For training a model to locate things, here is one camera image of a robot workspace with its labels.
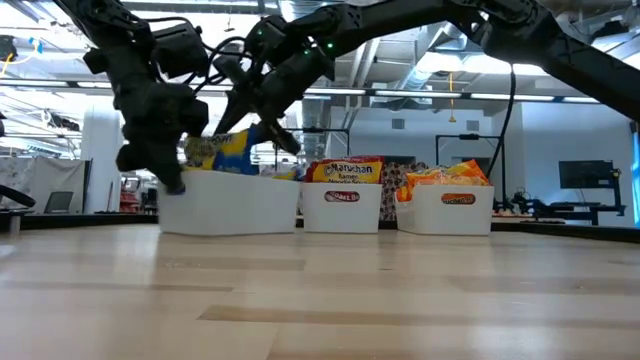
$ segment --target chip bag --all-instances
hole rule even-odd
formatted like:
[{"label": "chip bag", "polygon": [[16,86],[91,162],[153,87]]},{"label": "chip bag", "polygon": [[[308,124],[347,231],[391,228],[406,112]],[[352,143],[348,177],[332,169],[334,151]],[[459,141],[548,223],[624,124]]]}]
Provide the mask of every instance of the chip bag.
[{"label": "chip bag", "polygon": [[396,191],[398,201],[410,201],[416,185],[488,186],[489,180],[475,160],[463,162],[449,168],[429,169],[424,173],[408,173],[408,185]]},{"label": "chip bag", "polygon": [[234,134],[188,137],[184,153],[187,170],[216,170],[255,175],[251,165],[251,147],[256,144],[256,127]]}]

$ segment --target white bin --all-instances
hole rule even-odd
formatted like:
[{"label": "white bin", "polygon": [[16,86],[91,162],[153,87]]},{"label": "white bin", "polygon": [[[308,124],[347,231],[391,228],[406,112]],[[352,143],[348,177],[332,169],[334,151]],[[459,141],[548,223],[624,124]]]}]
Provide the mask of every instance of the white bin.
[{"label": "white bin", "polygon": [[290,233],[300,184],[218,171],[186,171],[183,195],[159,191],[163,232],[186,235]]},{"label": "white bin", "polygon": [[304,231],[377,233],[381,196],[378,184],[302,184]]},{"label": "white bin", "polygon": [[398,229],[424,235],[489,235],[493,186],[418,185],[398,202]]}]

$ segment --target ceiling light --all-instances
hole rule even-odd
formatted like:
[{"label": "ceiling light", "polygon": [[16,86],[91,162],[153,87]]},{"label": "ceiling light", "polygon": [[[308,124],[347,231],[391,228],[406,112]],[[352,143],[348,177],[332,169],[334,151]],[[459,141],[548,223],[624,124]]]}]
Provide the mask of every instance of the ceiling light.
[{"label": "ceiling light", "polygon": [[544,101],[549,102],[553,101],[553,96],[543,96],[543,95],[516,95],[513,97],[516,101]]},{"label": "ceiling light", "polygon": [[600,103],[598,100],[596,100],[594,98],[578,97],[578,96],[567,96],[564,99],[562,99],[562,102],[577,103],[577,104],[598,104],[598,103]]},{"label": "ceiling light", "polygon": [[216,92],[225,92],[230,91],[233,88],[231,85],[205,85],[202,90],[204,91],[216,91]]},{"label": "ceiling light", "polygon": [[64,81],[47,81],[47,80],[18,80],[18,79],[2,79],[0,86],[43,86],[43,87],[67,87]]},{"label": "ceiling light", "polygon": [[462,94],[431,91],[377,90],[376,96],[457,99]]},{"label": "ceiling light", "polygon": [[[462,70],[480,74],[509,74],[511,66],[505,61],[487,55],[473,55],[465,59]],[[542,68],[528,64],[514,64],[513,71],[516,75],[547,75]]]},{"label": "ceiling light", "polygon": [[364,95],[365,90],[359,89],[335,89],[335,88],[309,88],[305,95]]},{"label": "ceiling light", "polygon": [[111,84],[108,82],[79,82],[80,87],[94,87],[100,89],[111,89]]},{"label": "ceiling light", "polygon": [[[471,94],[471,98],[475,100],[509,100],[511,96],[509,94]],[[553,96],[547,95],[515,95],[513,97],[515,101],[550,102],[553,99]]]},{"label": "ceiling light", "polygon": [[471,94],[476,100],[509,100],[509,97],[508,94]]},{"label": "ceiling light", "polygon": [[258,7],[257,1],[220,1],[220,0],[122,0],[123,3],[142,4],[172,4],[172,5],[223,5],[223,6],[253,6]]}]

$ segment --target red label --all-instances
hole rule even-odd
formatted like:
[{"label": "red label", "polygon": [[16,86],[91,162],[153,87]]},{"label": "red label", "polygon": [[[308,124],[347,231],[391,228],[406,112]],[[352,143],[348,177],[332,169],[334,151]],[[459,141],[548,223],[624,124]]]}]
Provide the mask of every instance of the red label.
[{"label": "red label", "polygon": [[324,199],[327,202],[358,202],[360,194],[355,191],[327,191]]},{"label": "red label", "polygon": [[444,194],[441,200],[446,205],[473,205],[476,202],[476,196],[473,194]]}]

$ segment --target cable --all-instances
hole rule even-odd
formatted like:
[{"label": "cable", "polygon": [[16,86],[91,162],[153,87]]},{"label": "cable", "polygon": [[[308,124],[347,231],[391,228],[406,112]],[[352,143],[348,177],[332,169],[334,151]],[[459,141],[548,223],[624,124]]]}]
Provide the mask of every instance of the cable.
[{"label": "cable", "polygon": [[229,52],[229,51],[223,51],[222,49],[227,46],[228,44],[234,42],[234,41],[245,41],[245,38],[241,37],[241,36],[232,36],[230,38],[227,38],[225,40],[223,40],[220,44],[218,44],[218,46],[216,46],[215,48],[204,44],[203,46],[205,47],[205,49],[209,50],[211,53],[209,54],[209,59],[207,60],[209,63],[209,66],[207,67],[207,75],[205,76],[204,81],[198,85],[195,89],[194,89],[194,93],[197,94],[200,90],[202,90],[202,88],[204,88],[206,85],[218,85],[221,82],[223,82],[226,77],[223,74],[215,74],[215,75],[209,75],[209,72],[211,71],[211,67],[213,66],[213,60],[215,59],[215,57],[217,55],[230,55],[230,56],[238,56],[238,57],[244,57],[244,58],[248,58],[251,59],[253,61],[253,57],[251,57],[249,54],[246,53],[239,53],[239,52]]},{"label": "cable", "polygon": [[489,165],[489,170],[487,171],[487,178],[491,176],[491,171],[493,171],[493,167],[496,165],[496,160],[498,160],[498,154],[502,150],[504,146],[504,137],[507,133],[507,126],[509,125],[509,119],[511,119],[511,111],[513,111],[513,102],[516,96],[516,73],[513,71],[513,64],[511,64],[511,89],[509,91],[509,105],[507,105],[507,114],[504,118],[504,124],[502,125],[502,131],[500,131],[500,139],[498,140],[498,146],[496,146],[496,151],[493,152],[493,158],[491,159],[491,164]]}]

